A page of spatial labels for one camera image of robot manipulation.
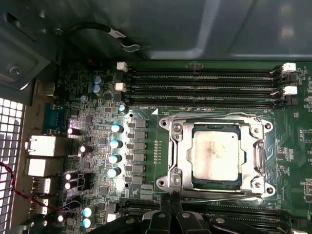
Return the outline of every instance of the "white connector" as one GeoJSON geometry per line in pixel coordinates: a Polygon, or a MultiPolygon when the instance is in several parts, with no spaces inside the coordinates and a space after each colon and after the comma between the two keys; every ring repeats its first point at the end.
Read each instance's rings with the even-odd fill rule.
{"type": "Polygon", "coordinates": [[[282,73],[295,72],[296,64],[293,62],[287,62],[283,64],[282,73]]]}
{"type": "Polygon", "coordinates": [[[117,63],[117,70],[127,72],[128,71],[128,64],[125,62],[118,62],[117,63]]]}
{"type": "Polygon", "coordinates": [[[297,86],[286,86],[283,88],[283,91],[286,96],[298,94],[297,86]]]}
{"type": "Polygon", "coordinates": [[[126,92],[127,91],[126,84],[125,83],[116,83],[115,84],[115,90],[120,91],[120,92],[126,92]]]}

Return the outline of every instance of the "microchip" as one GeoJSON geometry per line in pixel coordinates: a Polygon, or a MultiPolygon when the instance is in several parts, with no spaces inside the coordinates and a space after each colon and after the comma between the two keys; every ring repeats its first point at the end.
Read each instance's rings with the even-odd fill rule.
{"type": "Polygon", "coordinates": [[[92,123],[92,116],[86,116],[84,121],[85,121],[85,123],[92,123]]]}
{"type": "Polygon", "coordinates": [[[134,161],[145,161],[145,154],[134,154],[134,161]]]}
{"type": "Polygon", "coordinates": [[[105,186],[100,187],[99,193],[102,195],[108,194],[108,187],[105,187],[105,186]]]}
{"type": "Polygon", "coordinates": [[[114,95],[114,101],[116,101],[116,102],[120,102],[120,101],[121,101],[121,98],[122,98],[122,95],[121,95],[121,94],[115,94],[115,95],[114,95]]]}
{"type": "Polygon", "coordinates": [[[79,110],[77,110],[77,109],[72,109],[72,110],[70,111],[70,116],[71,116],[71,118],[78,118],[78,115],[79,115],[79,110]]]}
{"type": "Polygon", "coordinates": [[[136,120],[136,127],[137,128],[146,128],[146,126],[147,126],[146,120],[144,120],[144,119],[136,120]]]}
{"type": "Polygon", "coordinates": [[[118,114],[118,107],[112,107],[112,114],[118,114]]]}
{"type": "Polygon", "coordinates": [[[132,171],[136,173],[143,173],[145,169],[144,164],[133,164],[132,171]]]}
{"type": "Polygon", "coordinates": [[[99,202],[97,204],[97,209],[98,210],[105,210],[105,203],[99,202]]]}
{"type": "Polygon", "coordinates": [[[128,133],[127,137],[130,139],[133,139],[133,138],[135,138],[135,135],[133,133],[128,133]]]}
{"type": "Polygon", "coordinates": [[[129,127],[129,128],[134,128],[135,126],[136,126],[135,123],[128,123],[128,127],[129,127]]]}
{"type": "Polygon", "coordinates": [[[135,131],[135,139],[145,139],[146,132],[144,131],[135,131]]]}
{"type": "Polygon", "coordinates": [[[131,177],[125,177],[125,182],[131,183],[132,182],[132,178],[131,177]]]}
{"type": "Polygon", "coordinates": [[[128,171],[128,172],[132,171],[132,166],[125,166],[125,171],[128,171]]]}
{"type": "Polygon", "coordinates": [[[134,145],[133,144],[127,144],[127,149],[133,150],[134,145]]]}
{"type": "Polygon", "coordinates": [[[105,94],[104,95],[104,100],[111,100],[112,99],[112,95],[111,94],[105,94]]]}
{"type": "Polygon", "coordinates": [[[135,142],[134,143],[134,149],[135,150],[145,150],[146,149],[146,143],[145,142],[135,142]]]}
{"type": "Polygon", "coordinates": [[[144,183],[144,177],[141,175],[134,175],[132,176],[132,183],[141,185],[144,183]]]}
{"type": "Polygon", "coordinates": [[[107,139],[104,138],[104,137],[100,137],[100,138],[98,139],[98,143],[99,143],[100,145],[107,145],[107,139]]]}
{"type": "Polygon", "coordinates": [[[133,160],[133,155],[126,155],[127,160],[133,160]]]}
{"type": "Polygon", "coordinates": [[[83,163],[83,168],[84,168],[84,169],[90,169],[90,165],[91,165],[90,162],[84,162],[84,163],[83,163]]]}

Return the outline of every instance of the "motherboard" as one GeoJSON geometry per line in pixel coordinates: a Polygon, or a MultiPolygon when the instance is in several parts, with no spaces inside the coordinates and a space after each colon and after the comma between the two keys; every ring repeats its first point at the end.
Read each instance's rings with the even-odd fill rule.
{"type": "Polygon", "coordinates": [[[287,233],[287,219],[312,232],[312,63],[287,66],[63,65],[61,98],[46,104],[42,133],[75,140],[68,175],[93,175],[84,190],[63,178],[61,197],[79,195],[82,204],[60,222],[63,233],[157,210],[159,197],[175,190],[184,209],[207,218],[229,215],[269,233],[287,233]],[[192,207],[194,199],[208,202],[192,207]]]}

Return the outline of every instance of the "black capacitor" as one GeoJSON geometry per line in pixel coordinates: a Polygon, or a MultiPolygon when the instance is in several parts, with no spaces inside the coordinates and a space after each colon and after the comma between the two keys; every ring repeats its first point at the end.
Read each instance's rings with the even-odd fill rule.
{"type": "Polygon", "coordinates": [[[78,186],[78,181],[76,180],[73,180],[73,181],[68,181],[66,184],[65,184],[65,189],[72,189],[72,188],[76,188],[78,186]]]}
{"type": "Polygon", "coordinates": [[[81,135],[81,131],[79,129],[76,129],[76,128],[69,128],[69,129],[67,129],[67,133],[69,135],[75,135],[75,136],[81,135]]]}
{"type": "Polygon", "coordinates": [[[90,145],[81,145],[81,146],[79,147],[79,150],[80,150],[80,152],[82,152],[82,153],[90,153],[90,152],[93,151],[93,148],[92,148],[92,146],[90,146],[90,145]]]}
{"type": "Polygon", "coordinates": [[[72,180],[72,179],[77,179],[77,178],[78,178],[78,172],[69,172],[65,174],[66,180],[72,180]]]}
{"type": "Polygon", "coordinates": [[[65,211],[64,213],[60,214],[58,216],[58,222],[59,223],[62,223],[64,222],[65,220],[67,220],[68,218],[71,218],[73,217],[74,214],[71,212],[71,211],[65,211]]]}

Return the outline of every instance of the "cable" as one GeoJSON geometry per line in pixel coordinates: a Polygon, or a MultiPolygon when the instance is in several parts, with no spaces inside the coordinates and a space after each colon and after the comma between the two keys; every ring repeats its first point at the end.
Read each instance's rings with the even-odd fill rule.
{"type": "Polygon", "coordinates": [[[231,200],[240,200],[240,199],[247,199],[247,198],[253,198],[253,197],[260,197],[260,196],[261,196],[261,194],[252,194],[252,195],[242,195],[242,196],[211,199],[211,200],[182,201],[181,203],[206,203],[206,202],[217,202],[217,201],[231,201],[231,200]]]}
{"type": "Polygon", "coordinates": [[[35,198],[31,197],[31,196],[22,194],[20,191],[16,190],[16,188],[15,188],[15,181],[16,181],[16,179],[15,179],[15,175],[14,175],[12,169],[8,165],[4,164],[3,162],[0,162],[0,166],[4,167],[6,169],[6,171],[8,173],[10,173],[10,175],[11,175],[11,181],[10,181],[11,191],[13,191],[13,193],[15,195],[21,196],[24,199],[27,199],[27,200],[29,200],[32,203],[35,203],[35,204],[38,204],[40,206],[46,207],[49,210],[54,210],[54,211],[62,211],[62,210],[64,210],[64,207],[59,208],[59,207],[47,206],[44,203],[39,202],[37,199],[35,199],[35,198]]]}

